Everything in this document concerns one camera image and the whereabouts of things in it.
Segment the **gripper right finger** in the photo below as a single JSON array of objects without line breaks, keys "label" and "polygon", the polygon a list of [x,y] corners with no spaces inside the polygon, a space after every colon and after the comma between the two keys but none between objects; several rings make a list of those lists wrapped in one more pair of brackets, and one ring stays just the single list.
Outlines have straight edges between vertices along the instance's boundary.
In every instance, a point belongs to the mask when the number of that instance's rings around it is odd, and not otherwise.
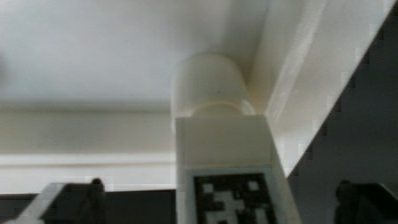
[{"label": "gripper right finger", "polygon": [[340,182],[334,224],[398,224],[398,183]]}]

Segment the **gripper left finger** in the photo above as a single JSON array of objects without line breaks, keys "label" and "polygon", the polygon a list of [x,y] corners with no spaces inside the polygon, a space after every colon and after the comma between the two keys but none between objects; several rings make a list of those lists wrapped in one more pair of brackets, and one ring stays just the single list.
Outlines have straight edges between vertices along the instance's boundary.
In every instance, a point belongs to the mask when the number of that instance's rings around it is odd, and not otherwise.
[{"label": "gripper left finger", "polygon": [[50,183],[11,224],[107,224],[101,179]]}]

